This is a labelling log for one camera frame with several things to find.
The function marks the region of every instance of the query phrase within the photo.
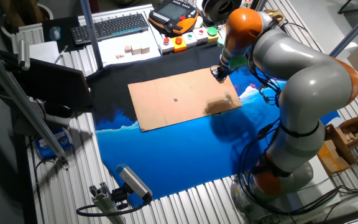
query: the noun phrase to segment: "cardboard sheet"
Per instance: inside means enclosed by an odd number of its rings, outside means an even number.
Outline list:
[[[242,106],[227,77],[218,83],[209,68],[128,85],[142,131]]]

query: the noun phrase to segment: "black cloth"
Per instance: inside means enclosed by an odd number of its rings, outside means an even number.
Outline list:
[[[78,17],[75,16],[63,19],[52,19],[50,21],[43,22],[42,29],[44,31],[45,42],[54,41],[49,38],[49,30],[54,26],[60,27],[60,40],[57,41],[59,53],[65,48],[66,45],[68,46],[66,52],[84,49],[83,46],[78,47],[74,44],[74,39],[70,31],[71,28],[80,26],[80,23],[78,22]]]
[[[117,111],[136,121],[128,84],[146,82],[209,68],[219,64],[222,49],[216,43],[195,47],[184,52],[164,55],[144,61],[108,65],[87,77],[94,103],[94,121],[114,121]]]

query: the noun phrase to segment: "monitor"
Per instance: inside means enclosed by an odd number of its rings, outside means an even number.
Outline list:
[[[17,61],[17,54],[0,50],[0,56]],[[93,109],[91,93],[80,70],[31,59],[28,71],[13,72],[13,75],[27,96],[77,112]]]

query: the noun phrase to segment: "green button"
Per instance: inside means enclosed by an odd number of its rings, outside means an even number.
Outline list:
[[[218,29],[215,27],[209,27],[208,28],[208,35],[215,36],[218,33]]]

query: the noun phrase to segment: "white paper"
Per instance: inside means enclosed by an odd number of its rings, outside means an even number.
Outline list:
[[[55,63],[57,57],[59,57],[59,53],[56,41],[30,45],[30,58],[41,60],[43,62]],[[62,59],[56,64],[62,65]]]

